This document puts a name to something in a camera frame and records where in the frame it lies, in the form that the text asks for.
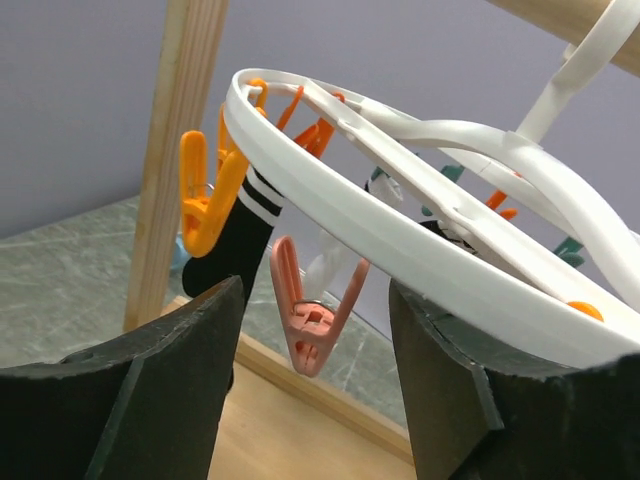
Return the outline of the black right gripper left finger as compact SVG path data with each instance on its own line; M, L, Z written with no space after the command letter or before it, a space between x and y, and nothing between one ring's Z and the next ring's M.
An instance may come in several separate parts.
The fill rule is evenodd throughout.
M57 363L1 372L5 479L204 479L244 314L240 278Z

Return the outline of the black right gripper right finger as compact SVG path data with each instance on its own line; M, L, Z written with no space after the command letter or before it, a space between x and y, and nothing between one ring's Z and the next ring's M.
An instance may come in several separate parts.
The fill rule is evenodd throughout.
M639 358L570 368L392 282L392 339L421 479L635 479Z

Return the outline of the orange clothes peg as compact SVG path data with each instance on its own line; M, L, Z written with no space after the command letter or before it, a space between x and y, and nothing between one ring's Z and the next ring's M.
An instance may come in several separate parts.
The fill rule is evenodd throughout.
M215 246L228 219L249 161L226 137L224 125L218 129L216 183L208 183L208 146L203 132L185 132L180 140L179 184L182 239L186 251L200 258Z
M602 316L602 314L600 313L600 311L593 306L592 304L588 303L588 302L583 302L583 301L569 301L567 303L568 306L600 321L603 322L604 318Z

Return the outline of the black sock white stripes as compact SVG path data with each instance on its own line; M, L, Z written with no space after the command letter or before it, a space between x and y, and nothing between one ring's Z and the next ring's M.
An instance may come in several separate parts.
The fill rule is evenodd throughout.
M195 298L237 275L248 301L284 201L260 172L249 168L214 248L204 257L186 262L182 270L185 294Z

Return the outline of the black white striped sock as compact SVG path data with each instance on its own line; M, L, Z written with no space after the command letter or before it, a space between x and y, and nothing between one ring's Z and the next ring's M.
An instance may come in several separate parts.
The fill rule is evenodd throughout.
M454 245L462 248L464 251L470 253L471 255L477 256L478 251L466 242L460 235L458 235L453 230L449 229L445 226L445 224L441 220L427 220L421 222L421 225L440 236L441 238L453 243Z

